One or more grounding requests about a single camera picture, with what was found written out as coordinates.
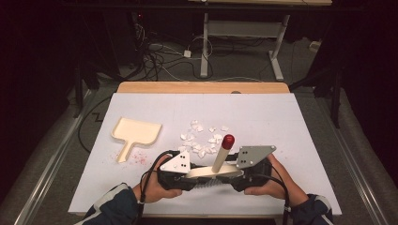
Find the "white tabletop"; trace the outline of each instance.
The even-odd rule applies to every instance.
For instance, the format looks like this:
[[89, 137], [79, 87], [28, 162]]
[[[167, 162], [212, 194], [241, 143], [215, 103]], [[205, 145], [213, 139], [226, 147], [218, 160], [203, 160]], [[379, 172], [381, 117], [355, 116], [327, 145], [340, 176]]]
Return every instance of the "white tabletop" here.
[[[111, 133], [120, 117], [162, 124], [156, 142], [135, 146], [127, 162], [117, 163], [123, 143]], [[204, 130], [190, 130], [197, 120]], [[211, 133], [208, 129], [215, 127]], [[231, 151], [243, 145], [275, 145], [275, 157], [307, 193], [326, 196], [334, 215], [341, 215], [325, 169], [293, 94], [114, 94], [98, 138], [69, 207], [85, 213], [103, 194], [125, 182], [135, 186], [153, 160], [166, 150], [177, 150], [180, 135], [194, 133], [202, 145], [213, 134], [235, 136]], [[216, 154], [191, 162], [210, 166]], [[283, 201], [269, 196], [245, 196], [230, 185], [195, 188], [172, 200], [146, 204], [144, 215], [168, 217], [277, 217]]]

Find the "desk leg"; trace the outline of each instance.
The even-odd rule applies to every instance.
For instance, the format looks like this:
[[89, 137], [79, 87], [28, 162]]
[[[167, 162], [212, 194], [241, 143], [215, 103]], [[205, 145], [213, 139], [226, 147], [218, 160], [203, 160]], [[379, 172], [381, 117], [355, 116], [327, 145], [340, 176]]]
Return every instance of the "desk leg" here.
[[283, 75], [282, 75], [282, 72], [281, 72], [281, 67], [279, 66], [279, 63], [278, 63], [277, 56], [278, 56], [279, 49], [281, 48], [281, 45], [282, 45], [284, 32], [286, 31], [287, 23], [289, 22], [289, 18], [290, 18], [290, 15], [285, 15], [284, 16], [283, 22], [281, 24], [281, 28], [280, 28], [279, 33], [278, 33], [278, 37], [276, 39], [275, 50], [268, 52], [269, 60], [270, 60], [271, 65], [272, 65], [272, 69], [274, 71], [275, 78], [279, 82], [283, 81]]
[[208, 38], [208, 13], [205, 13], [205, 20], [203, 22], [203, 50], [202, 50], [202, 64], [200, 66], [200, 77], [207, 77], [207, 63], [208, 63], [208, 51], [207, 51], [207, 38]]

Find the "wooden table edge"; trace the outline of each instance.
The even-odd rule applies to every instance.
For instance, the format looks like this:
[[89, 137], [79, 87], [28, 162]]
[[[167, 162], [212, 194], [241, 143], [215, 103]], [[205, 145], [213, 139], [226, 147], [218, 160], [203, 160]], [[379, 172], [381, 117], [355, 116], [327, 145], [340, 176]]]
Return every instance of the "wooden table edge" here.
[[117, 93], [286, 94], [284, 82], [122, 82]]

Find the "person's left hand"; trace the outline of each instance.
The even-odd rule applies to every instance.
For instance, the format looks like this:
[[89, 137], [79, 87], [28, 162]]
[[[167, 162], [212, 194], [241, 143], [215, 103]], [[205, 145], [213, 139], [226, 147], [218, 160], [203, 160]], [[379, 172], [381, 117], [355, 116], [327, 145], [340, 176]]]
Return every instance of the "person's left hand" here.
[[[158, 167], [161, 165], [161, 163], [167, 159], [169, 156], [163, 156], [161, 159], [158, 161], [156, 164], [154, 171], [158, 169]], [[143, 181], [142, 181], [142, 187], [144, 187], [145, 181], [147, 179], [147, 174], [145, 175]], [[136, 185], [132, 191], [134, 192], [135, 198], [137, 200], [140, 200], [141, 198], [141, 189], [140, 189], [140, 184]], [[164, 189], [161, 184], [158, 183], [158, 175], [156, 172], [153, 172], [152, 175], [149, 178], [148, 185], [146, 187], [145, 191], [145, 203], [154, 203], [159, 201], [162, 198], [166, 199], [172, 199], [174, 197], [180, 196], [182, 194], [181, 189], [169, 189], [166, 190]]]

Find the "white paper piece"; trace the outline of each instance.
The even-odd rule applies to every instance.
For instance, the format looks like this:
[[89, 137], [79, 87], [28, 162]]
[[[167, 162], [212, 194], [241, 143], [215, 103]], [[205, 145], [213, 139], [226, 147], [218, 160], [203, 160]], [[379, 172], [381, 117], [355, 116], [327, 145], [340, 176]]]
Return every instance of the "white paper piece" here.
[[202, 132], [202, 131], [203, 131], [203, 127], [202, 127], [202, 125], [198, 125], [198, 127], [196, 128], [196, 131], [198, 131], [198, 132]]
[[206, 151], [204, 151], [203, 149], [199, 150], [198, 156], [199, 158], [203, 158], [206, 154]]
[[211, 151], [211, 149], [209, 147], [204, 147], [203, 150], [205, 150], [205, 152], [208, 154], [213, 154], [213, 152]]
[[193, 145], [192, 147], [193, 149], [202, 149], [202, 146], [200, 144]]
[[209, 139], [207, 142], [208, 142], [208, 143], [216, 143], [216, 142], [217, 142], [217, 139], [211, 138], [211, 139]]
[[222, 126], [222, 131], [227, 131], [229, 129], [229, 127], [227, 126]]
[[216, 140], [216, 143], [219, 143], [222, 140], [223, 136], [221, 134], [215, 134], [213, 135], [213, 138]]

